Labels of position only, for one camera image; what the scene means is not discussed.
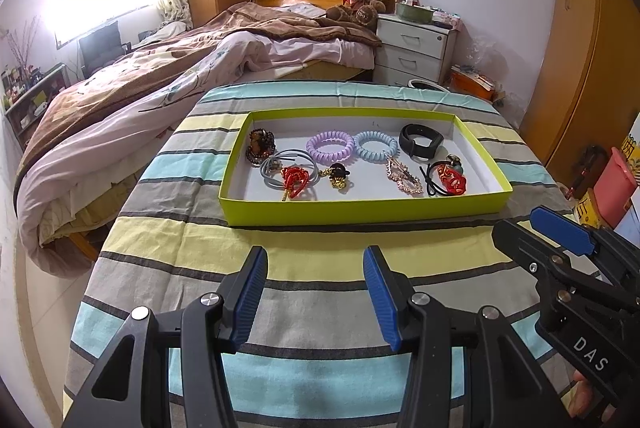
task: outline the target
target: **striped bed sheet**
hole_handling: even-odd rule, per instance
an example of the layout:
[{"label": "striped bed sheet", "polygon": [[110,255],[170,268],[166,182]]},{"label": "striped bed sheet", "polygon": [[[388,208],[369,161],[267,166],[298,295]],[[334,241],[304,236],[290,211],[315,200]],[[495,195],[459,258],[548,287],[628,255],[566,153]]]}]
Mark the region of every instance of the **striped bed sheet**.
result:
[{"label": "striped bed sheet", "polygon": [[[420,222],[230,228],[218,191],[247,113],[313,106],[392,107],[456,114],[513,185],[499,214]],[[382,339],[362,273],[378,244],[393,270],[444,305],[501,309],[568,398],[568,363],[534,330],[535,279],[497,251],[500,218],[529,228],[540,204],[569,214],[562,193],[518,134],[470,96],[339,82],[262,82],[216,88],[184,119],[133,190],[95,264],[72,333],[65,413],[108,341],[136,306],[185,307],[217,289],[249,248],[264,246],[269,273],[249,341],[224,355],[241,426],[369,427],[396,422],[409,355]],[[595,271],[585,257],[574,267]],[[452,354],[451,426],[462,422],[462,350]],[[179,349],[170,354],[172,425],[185,426]]]}]

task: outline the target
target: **black watch strap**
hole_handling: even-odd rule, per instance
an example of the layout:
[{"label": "black watch strap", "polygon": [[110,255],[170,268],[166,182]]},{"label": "black watch strap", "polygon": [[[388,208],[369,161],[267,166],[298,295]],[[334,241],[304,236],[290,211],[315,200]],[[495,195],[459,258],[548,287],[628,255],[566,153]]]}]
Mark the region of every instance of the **black watch strap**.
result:
[{"label": "black watch strap", "polygon": [[[431,139],[431,143],[429,146],[416,144],[410,137],[412,135],[421,135],[422,137]],[[424,159],[433,159],[436,157],[436,151],[442,144],[443,140],[444,138],[442,137],[442,134],[433,128],[429,128],[428,126],[423,126],[421,124],[408,124],[400,131],[398,143],[400,144],[402,151],[409,157],[415,156],[422,157]]]}]

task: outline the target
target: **brown blanket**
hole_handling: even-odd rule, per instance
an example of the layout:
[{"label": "brown blanket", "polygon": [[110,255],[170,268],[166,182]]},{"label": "brown blanket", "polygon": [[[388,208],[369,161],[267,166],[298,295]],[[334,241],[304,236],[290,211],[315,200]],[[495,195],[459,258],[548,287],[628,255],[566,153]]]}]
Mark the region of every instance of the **brown blanket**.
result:
[{"label": "brown blanket", "polygon": [[243,30],[276,40],[307,38],[326,42],[339,38],[372,47],[380,45],[375,34],[356,24],[337,23],[327,18],[312,20],[250,2],[233,5],[206,25],[142,47],[88,80],[60,92],[49,105],[22,156],[14,205],[22,178],[49,150],[129,103],[168,85],[215,50],[224,37]]}]

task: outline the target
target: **white nightstand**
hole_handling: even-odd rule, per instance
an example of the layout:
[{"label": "white nightstand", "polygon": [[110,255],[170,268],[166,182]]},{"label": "white nightstand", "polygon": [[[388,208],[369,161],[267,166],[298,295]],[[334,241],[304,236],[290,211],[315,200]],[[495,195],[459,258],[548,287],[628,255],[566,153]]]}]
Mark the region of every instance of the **white nightstand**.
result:
[{"label": "white nightstand", "polygon": [[451,66],[458,31],[407,22],[395,14],[378,15],[378,37],[373,82],[407,86],[421,78],[441,84]]}]

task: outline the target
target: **blue gripper pad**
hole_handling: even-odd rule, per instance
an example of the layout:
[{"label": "blue gripper pad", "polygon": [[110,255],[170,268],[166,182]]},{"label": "blue gripper pad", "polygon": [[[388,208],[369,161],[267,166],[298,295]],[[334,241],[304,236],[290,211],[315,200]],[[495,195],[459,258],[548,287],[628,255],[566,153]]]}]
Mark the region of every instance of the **blue gripper pad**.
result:
[{"label": "blue gripper pad", "polygon": [[398,328],[398,310],[382,277],[382,272],[373,254],[372,246],[364,250],[362,269],[364,271],[364,280],[369,290],[369,297],[371,298],[373,309],[376,312],[376,318],[378,318],[378,325],[380,325],[382,337],[391,345],[393,351],[397,351],[400,349],[402,342]]},{"label": "blue gripper pad", "polygon": [[263,248],[254,261],[254,266],[244,283],[244,287],[234,309],[234,326],[229,340],[239,347],[249,339],[254,324],[255,312],[262,297],[262,290],[267,281],[267,252]]},{"label": "blue gripper pad", "polygon": [[539,206],[529,217],[531,227],[578,256],[593,254],[595,246],[589,232],[580,224],[558,215],[545,206]]}]

